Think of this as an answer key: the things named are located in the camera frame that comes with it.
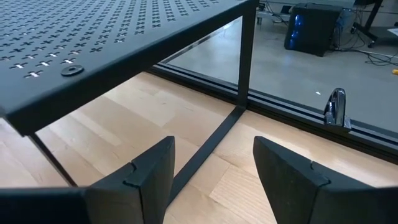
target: gray concrete floor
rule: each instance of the gray concrete floor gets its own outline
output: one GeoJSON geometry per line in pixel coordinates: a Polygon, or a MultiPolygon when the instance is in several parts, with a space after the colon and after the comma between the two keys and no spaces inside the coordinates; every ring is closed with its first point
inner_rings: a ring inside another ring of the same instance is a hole
{"type": "MultiPolygon", "coordinates": [[[[286,30],[270,20],[256,26],[250,88],[322,110],[331,91],[341,87],[347,92],[346,114],[351,119],[398,132],[398,75],[391,73],[398,67],[366,64],[368,58],[359,53],[331,52],[317,57],[285,50],[286,30]]],[[[240,32],[241,22],[237,21],[169,63],[237,83],[240,32]]],[[[361,49],[394,55],[398,46],[361,49]]]]}

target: computer tower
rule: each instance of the computer tower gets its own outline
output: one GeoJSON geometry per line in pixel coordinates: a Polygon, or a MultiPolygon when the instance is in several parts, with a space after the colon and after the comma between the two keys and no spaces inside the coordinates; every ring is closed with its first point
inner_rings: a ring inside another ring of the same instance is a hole
{"type": "Polygon", "coordinates": [[[323,56],[330,49],[340,6],[300,3],[293,7],[285,49],[323,56]]]}

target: light wooden floor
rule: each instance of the light wooden floor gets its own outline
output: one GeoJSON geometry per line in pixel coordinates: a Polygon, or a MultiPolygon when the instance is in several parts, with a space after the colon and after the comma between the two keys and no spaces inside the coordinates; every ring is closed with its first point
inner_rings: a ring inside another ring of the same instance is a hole
{"type": "MultiPolygon", "coordinates": [[[[167,135],[175,173],[233,109],[142,73],[39,131],[79,185],[118,169],[167,135]]],[[[167,210],[164,223],[275,223],[252,142],[264,136],[375,187],[398,185],[398,167],[261,115],[245,112],[167,210]]],[[[0,187],[63,186],[26,138],[0,119],[0,187]]]]}

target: screw head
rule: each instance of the screw head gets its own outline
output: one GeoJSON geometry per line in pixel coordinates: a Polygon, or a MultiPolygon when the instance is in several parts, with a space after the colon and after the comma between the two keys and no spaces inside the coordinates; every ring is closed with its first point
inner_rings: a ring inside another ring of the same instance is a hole
{"type": "Polygon", "coordinates": [[[70,77],[70,76],[78,75],[82,71],[84,71],[83,66],[71,65],[71,66],[68,66],[68,67],[62,69],[61,75],[64,77],[70,77]]]}

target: blue light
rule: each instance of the blue light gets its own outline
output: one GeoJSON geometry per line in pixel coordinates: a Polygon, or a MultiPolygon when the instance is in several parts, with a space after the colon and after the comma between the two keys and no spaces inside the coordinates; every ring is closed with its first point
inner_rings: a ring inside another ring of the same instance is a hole
{"type": "Polygon", "coordinates": [[[299,36],[299,29],[303,24],[303,17],[301,15],[296,15],[294,18],[294,28],[293,28],[293,32],[289,41],[289,47],[290,49],[294,48],[294,43],[295,40],[298,38],[299,36]]]}

